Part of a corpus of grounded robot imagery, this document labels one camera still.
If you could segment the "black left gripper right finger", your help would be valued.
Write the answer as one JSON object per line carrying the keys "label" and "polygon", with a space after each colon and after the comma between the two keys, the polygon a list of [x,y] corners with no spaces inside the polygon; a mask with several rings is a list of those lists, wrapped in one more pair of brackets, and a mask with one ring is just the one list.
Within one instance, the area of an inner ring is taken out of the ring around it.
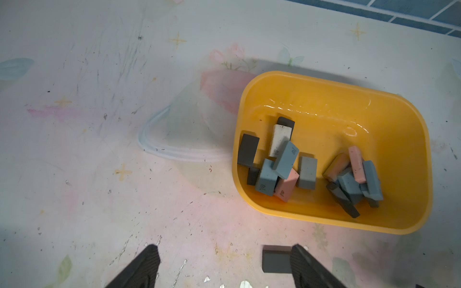
{"label": "black left gripper right finger", "polygon": [[290,265],[296,288],[346,288],[299,244],[291,249]]}

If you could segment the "clear plastic eraser wrapper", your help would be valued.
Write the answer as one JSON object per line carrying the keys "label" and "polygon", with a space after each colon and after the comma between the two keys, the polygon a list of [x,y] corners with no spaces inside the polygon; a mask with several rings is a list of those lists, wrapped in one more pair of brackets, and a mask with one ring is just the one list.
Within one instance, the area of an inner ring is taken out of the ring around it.
{"label": "clear plastic eraser wrapper", "polygon": [[282,145],[291,139],[292,128],[280,124],[274,125],[273,138],[271,141],[269,157],[277,158],[281,152]]}

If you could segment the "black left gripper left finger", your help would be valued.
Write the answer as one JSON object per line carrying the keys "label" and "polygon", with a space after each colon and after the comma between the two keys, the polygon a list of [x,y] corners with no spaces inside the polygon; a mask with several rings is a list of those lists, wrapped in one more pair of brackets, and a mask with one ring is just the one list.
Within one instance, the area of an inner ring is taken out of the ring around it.
{"label": "black left gripper left finger", "polygon": [[150,244],[106,288],[154,288],[160,263],[158,247]]}

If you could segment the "black eraser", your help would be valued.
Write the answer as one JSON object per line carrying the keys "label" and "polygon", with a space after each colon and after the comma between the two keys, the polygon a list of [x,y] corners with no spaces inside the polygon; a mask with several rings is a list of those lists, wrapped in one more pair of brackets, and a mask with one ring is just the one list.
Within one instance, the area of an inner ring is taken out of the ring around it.
{"label": "black eraser", "polygon": [[238,149],[237,163],[242,166],[252,167],[258,149],[259,138],[250,134],[243,134]]}
{"label": "black eraser", "polygon": [[250,167],[247,174],[247,185],[255,186],[258,180],[260,169],[256,167]]}
{"label": "black eraser", "polygon": [[291,246],[263,246],[262,271],[273,274],[291,274]]}
{"label": "black eraser", "polygon": [[343,210],[352,218],[357,218],[360,216],[360,213],[352,204],[352,202],[348,199],[346,194],[342,191],[342,189],[335,183],[329,182],[326,186],[327,190],[332,195],[334,201],[339,204]]}

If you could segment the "light blue eraser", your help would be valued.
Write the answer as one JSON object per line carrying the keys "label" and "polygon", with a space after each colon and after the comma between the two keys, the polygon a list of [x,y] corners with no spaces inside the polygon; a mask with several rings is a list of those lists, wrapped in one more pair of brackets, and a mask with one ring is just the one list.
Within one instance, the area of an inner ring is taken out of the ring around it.
{"label": "light blue eraser", "polygon": [[275,174],[286,180],[293,168],[298,154],[299,149],[290,140],[285,141],[282,145],[281,152],[273,165]]}

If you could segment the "pink eraser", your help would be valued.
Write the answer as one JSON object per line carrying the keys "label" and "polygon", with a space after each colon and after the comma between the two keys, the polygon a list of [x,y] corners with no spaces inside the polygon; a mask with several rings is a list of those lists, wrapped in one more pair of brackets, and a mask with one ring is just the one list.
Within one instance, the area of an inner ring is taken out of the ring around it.
{"label": "pink eraser", "polygon": [[357,146],[351,146],[348,148],[349,159],[351,162],[351,168],[354,175],[354,179],[359,184],[366,183],[366,175],[364,172],[363,158],[361,151]]}
{"label": "pink eraser", "polygon": [[278,181],[274,190],[274,195],[283,202],[287,203],[293,194],[298,179],[298,172],[295,169],[291,169],[290,174],[286,180],[281,178]]}

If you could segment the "pink eraser bottom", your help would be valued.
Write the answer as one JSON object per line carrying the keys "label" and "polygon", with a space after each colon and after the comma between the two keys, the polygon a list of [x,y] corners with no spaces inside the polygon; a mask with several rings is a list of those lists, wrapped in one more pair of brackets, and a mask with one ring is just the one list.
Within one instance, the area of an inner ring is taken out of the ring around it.
{"label": "pink eraser bottom", "polygon": [[283,202],[287,203],[293,194],[298,179],[298,172],[295,169],[291,169],[290,174],[286,180],[281,178],[278,181],[274,190],[274,195]]}

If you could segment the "grey eraser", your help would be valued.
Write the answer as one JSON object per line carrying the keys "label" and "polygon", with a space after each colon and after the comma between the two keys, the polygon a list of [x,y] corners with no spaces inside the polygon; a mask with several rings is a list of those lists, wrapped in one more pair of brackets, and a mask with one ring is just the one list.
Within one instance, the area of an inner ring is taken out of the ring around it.
{"label": "grey eraser", "polygon": [[318,160],[311,157],[301,157],[299,162],[298,187],[314,190],[316,187],[316,172]]}

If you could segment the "teal eraser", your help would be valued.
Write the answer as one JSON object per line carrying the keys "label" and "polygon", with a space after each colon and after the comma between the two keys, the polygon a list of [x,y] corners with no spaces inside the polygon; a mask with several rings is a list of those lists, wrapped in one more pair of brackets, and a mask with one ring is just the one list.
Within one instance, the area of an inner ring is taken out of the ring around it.
{"label": "teal eraser", "polygon": [[261,167],[258,179],[256,181],[256,191],[268,196],[273,196],[277,184],[278,175],[273,170],[274,162],[265,159]]}
{"label": "teal eraser", "polygon": [[360,184],[356,182],[352,168],[346,168],[337,177],[340,187],[353,205],[361,202],[364,197]]}
{"label": "teal eraser", "polygon": [[379,180],[375,165],[371,160],[367,160],[363,162],[363,167],[366,176],[365,184],[367,186],[367,189],[363,190],[364,196],[376,201],[383,200],[384,197],[381,189],[381,182]]}

